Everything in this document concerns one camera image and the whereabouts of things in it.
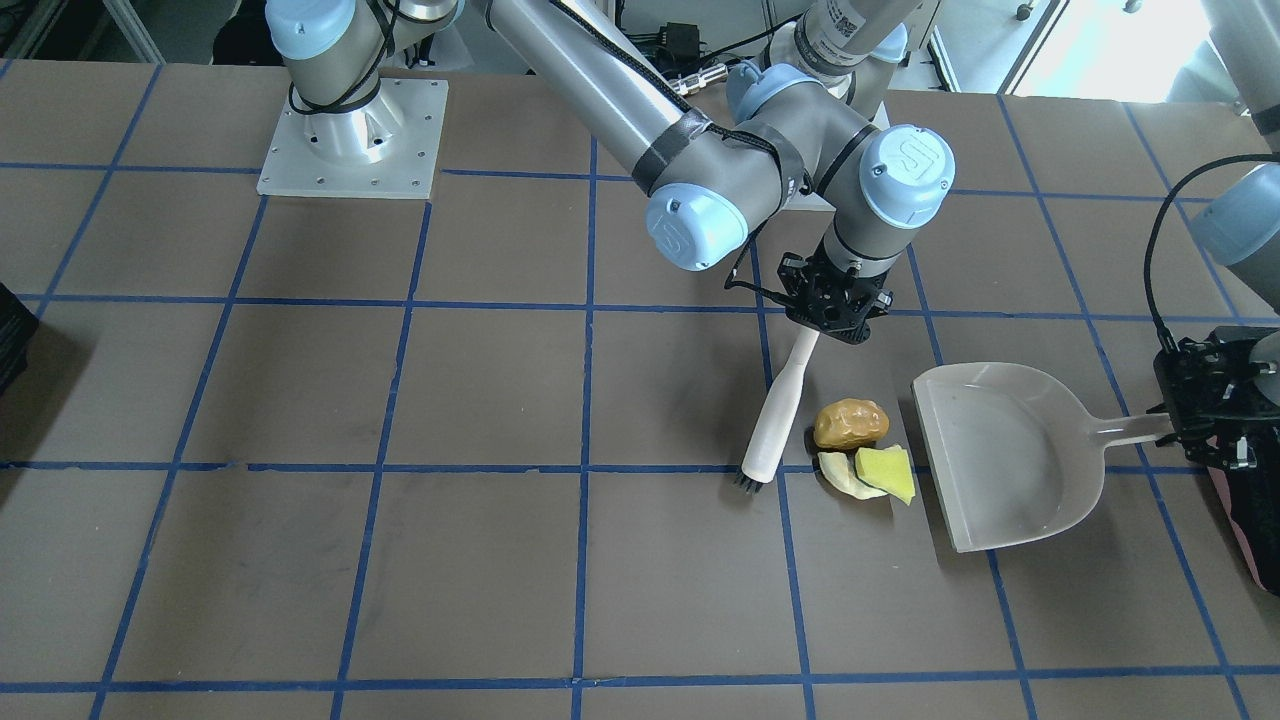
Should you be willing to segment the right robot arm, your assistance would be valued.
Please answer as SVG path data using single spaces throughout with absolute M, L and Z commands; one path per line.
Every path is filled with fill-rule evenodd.
M 835 215 L 815 251 L 786 254 L 781 291 L 760 296 L 797 324 L 858 345 L 884 315 L 884 277 L 938 213 L 955 179 L 950 146 L 915 126 L 879 128 L 835 85 L 879 56 L 905 1 L 818 1 L 791 27 L 796 61 L 730 68 L 732 126 L 681 97 L 596 6 L 477 1 L 503 38 L 576 111 L 645 193 L 660 254 L 701 272 L 741 252 L 803 195 Z M 451 27 L 462 1 L 269 1 L 291 74 L 259 179 L 268 195 L 428 199 L 445 91 L 381 78 L 399 50 Z

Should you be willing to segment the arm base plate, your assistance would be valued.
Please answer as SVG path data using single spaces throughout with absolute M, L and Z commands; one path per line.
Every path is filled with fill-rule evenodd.
M 890 111 L 887 104 L 882 100 L 876 108 L 876 113 L 865 126 L 854 135 L 846 146 L 841 149 L 827 170 L 813 181 L 808 190 L 795 195 L 785 205 L 783 210 L 803 210 L 803 211 L 818 211 L 824 209 L 831 209 L 832 205 L 826 200 L 824 192 L 831 190 L 837 174 L 842 170 L 844 165 L 850 158 L 856 152 L 863 150 L 863 146 L 877 133 L 882 132 L 890 126 Z
M 428 200 L 433 193 L 449 85 L 381 81 L 367 105 L 301 115 L 284 106 L 256 184 L 261 195 Z

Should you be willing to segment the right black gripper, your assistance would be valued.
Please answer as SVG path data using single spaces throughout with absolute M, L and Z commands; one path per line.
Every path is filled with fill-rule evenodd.
M 888 314 L 893 293 L 884 290 L 887 273 L 858 277 L 852 268 L 841 270 L 817 250 L 809 258 L 786 252 L 778 277 L 785 299 L 780 305 L 792 322 L 846 345 L 870 338 L 868 322 Z

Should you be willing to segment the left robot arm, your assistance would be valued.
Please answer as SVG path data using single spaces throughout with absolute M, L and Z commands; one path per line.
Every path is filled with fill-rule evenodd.
M 1175 340 L 1157 309 L 1155 246 L 1180 192 L 1210 172 L 1248 172 L 1189 224 L 1192 240 L 1268 306 L 1279 297 L 1277 101 L 1279 36 L 1275 1 L 1206 1 L 1210 38 L 1266 152 L 1207 161 L 1170 188 L 1143 259 L 1146 302 L 1160 351 L 1155 372 L 1161 409 L 1172 424 L 1161 445 L 1180 445 L 1192 462 L 1226 474 L 1277 475 L 1277 332 L 1221 328 L 1206 340 Z

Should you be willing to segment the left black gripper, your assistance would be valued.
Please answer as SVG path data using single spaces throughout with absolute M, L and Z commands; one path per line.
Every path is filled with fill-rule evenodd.
M 1277 328 L 1220 325 L 1204 340 L 1175 341 L 1160 328 L 1153 369 L 1188 460 L 1222 471 L 1277 470 Z

